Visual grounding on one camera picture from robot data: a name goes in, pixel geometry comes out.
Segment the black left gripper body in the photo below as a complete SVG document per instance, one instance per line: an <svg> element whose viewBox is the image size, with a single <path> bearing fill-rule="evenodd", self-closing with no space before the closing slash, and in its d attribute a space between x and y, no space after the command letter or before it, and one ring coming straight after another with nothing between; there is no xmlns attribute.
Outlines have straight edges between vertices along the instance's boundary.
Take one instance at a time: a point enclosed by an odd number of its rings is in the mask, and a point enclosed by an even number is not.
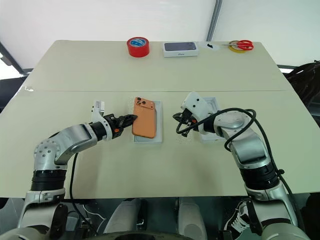
<svg viewBox="0 0 320 240"><path fill-rule="evenodd" d="M121 134L124 131L124 116L115 117L114 114L108 114L104 116L104 119L107 121L111 132L112 132L112 138L118 138L121 136Z"/></svg>

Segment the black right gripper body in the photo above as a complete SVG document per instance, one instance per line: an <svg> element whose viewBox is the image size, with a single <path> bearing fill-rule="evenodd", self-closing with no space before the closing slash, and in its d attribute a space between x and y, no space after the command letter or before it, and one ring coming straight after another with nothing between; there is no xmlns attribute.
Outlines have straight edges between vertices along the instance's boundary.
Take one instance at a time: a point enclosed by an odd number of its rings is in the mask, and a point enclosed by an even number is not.
<svg viewBox="0 0 320 240"><path fill-rule="evenodd" d="M183 110L181 114L180 123L183 127L198 128L198 121L193 116L192 112L186 108Z"/></svg>

